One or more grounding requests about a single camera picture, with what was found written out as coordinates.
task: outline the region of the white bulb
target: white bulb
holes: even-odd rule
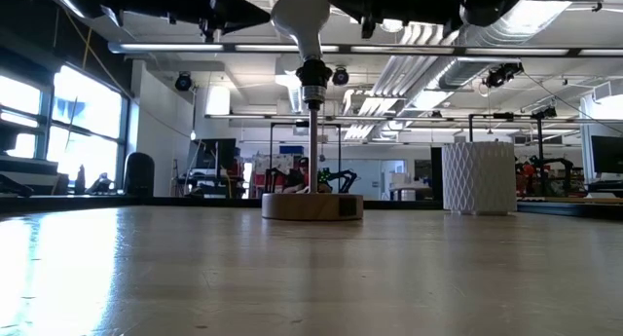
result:
[[[275,28],[294,40],[303,60],[322,57],[320,29],[329,20],[329,0],[278,0],[271,16]]]

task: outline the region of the wooden table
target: wooden table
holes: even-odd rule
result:
[[[623,225],[126,207],[0,217],[0,334],[623,334]]]

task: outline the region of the textured white vase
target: textured white vase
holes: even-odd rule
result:
[[[506,142],[444,146],[444,208],[471,214],[516,211],[514,152]]]

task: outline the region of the window frame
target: window frame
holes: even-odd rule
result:
[[[0,75],[6,78],[9,78],[11,80],[17,81],[19,83],[28,85],[32,88],[39,90],[40,92],[40,103],[39,103],[38,114],[23,112],[15,108],[4,106],[4,105],[0,105],[0,113],[8,112],[8,113],[20,116],[20,117],[24,117],[24,118],[37,121],[37,123],[39,124],[38,128],[23,126],[25,130],[32,131],[32,133],[35,134],[36,136],[34,159],[46,160],[48,151],[50,148],[50,132],[51,132],[52,127],[61,128],[69,132],[76,132],[84,136],[97,136],[105,140],[115,142],[117,144],[116,176],[115,176],[115,179],[111,179],[111,180],[115,181],[115,188],[120,189],[123,187],[123,180],[125,177],[124,171],[125,171],[125,159],[127,156],[126,141],[128,138],[128,118],[129,118],[128,110],[129,110],[130,100],[127,96],[124,95],[124,93],[120,89],[118,89],[117,87],[110,86],[106,82],[102,82],[101,80],[97,79],[96,77],[89,74],[88,72],[85,72],[85,70],[79,67],[76,67],[75,65],[70,64],[70,63],[65,63],[64,65],[79,72],[80,74],[90,79],[93,79],[98,84],[101,84],[102,86],[110,89],[111,91],[115,93],[118,93],[121,96],[121,115],[120,115],[120,124],[119,124],[119,137],[117,138],[111,137],[111,136],[104,135],[98,132],[90,131],[87,128],[78,127],[75,125],[70,126],[67,123],[54,120],[52,118],[54,100],[55,100],[54,79],[52,79],[52,82],[49,86],[39,87],[39,86],[35,86],[31,84],[25,78],[21,78],[20,76],[11,74],[11,72],[0,71]]]

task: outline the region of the window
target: window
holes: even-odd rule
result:
[[[40,110],[41,92],[38,89],[0,76],[0,120],[38,128],[39,123],[26,114],[38,115]],[[8,150],[7,153],[13,157],[34,158],[36,142],[37,136],[34,134],[21,133],[18,135],[16,148]]]
[[[0,76],[0,104],[22,112],[39,114],[41,92],[24,83]]]
[[[85,180],[90,187],[102,173],[115,181],[117,143],[98,136],[86,136],[52,127],[48,161],[58,162],[58,172],[76,180],[80,166],[85,167]]]
[[[35,135],[21,133],[18,135],[18,142],[15,150],[7,151],[9,156],[34,158],[35,157]]]
[[[67,66],[56,73],[52,113],[55,121],[117,138],[121,114],[119,93]]]
[[[102,173],[116,180],[123,103],[119,93],[77,70],[63,66],[56,73],[47,159],[58,162],[59,173],[73,182],[84,166],[87,187]]]

